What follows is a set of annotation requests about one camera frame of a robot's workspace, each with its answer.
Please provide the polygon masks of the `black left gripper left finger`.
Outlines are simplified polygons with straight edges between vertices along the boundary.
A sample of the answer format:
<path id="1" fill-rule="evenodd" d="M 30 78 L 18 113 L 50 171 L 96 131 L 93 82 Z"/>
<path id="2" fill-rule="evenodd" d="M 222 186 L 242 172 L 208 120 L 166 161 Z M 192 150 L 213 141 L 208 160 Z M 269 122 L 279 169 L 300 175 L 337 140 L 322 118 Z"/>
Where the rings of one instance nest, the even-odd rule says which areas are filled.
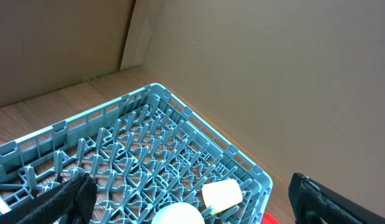
<path id="1" fill-rule="evenodd" d="M 87 173 L 0 216 L 0 224 L 88 224 L 97 200 L 97 184 Z"/>

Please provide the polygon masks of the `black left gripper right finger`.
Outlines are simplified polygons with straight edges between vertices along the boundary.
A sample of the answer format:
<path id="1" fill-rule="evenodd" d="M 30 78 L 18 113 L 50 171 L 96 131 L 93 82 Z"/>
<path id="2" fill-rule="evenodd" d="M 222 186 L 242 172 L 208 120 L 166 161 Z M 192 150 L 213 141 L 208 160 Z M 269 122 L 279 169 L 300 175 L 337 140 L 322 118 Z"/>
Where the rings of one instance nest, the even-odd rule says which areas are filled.
<path id="1" fill-rule="evenodd" d="M 288 196 L 296 224 L 385 224 L 385 218 L 319 184 L 294 173 Z"/>

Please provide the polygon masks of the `yellow plastic cup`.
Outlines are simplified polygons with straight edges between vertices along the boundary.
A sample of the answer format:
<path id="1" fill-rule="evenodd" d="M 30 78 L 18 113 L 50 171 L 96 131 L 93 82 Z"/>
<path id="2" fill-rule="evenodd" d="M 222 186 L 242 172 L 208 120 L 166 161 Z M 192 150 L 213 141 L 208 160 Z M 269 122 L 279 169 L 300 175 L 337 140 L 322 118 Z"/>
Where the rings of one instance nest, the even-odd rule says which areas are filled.
<path id="1" fill-rule="evenodd" d="M 235 179 L 227 179 L 202 186 L 202 197 L 206 207 L 211 207 L 211 215 L 231 208 L 243 200 L 242 191 Z"/>

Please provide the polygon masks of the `light green bowl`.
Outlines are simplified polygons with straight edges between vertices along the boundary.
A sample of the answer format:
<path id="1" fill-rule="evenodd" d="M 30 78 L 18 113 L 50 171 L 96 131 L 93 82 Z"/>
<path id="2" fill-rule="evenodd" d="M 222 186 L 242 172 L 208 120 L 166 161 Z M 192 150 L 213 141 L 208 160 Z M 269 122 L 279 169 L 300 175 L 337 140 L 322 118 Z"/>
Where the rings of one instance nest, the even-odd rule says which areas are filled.
<path id="1" fill-rule="evenodd" d="M 189 203 L 177 202 L 161 208 L 151 224 L 205 224 L 198 209 Z"/>

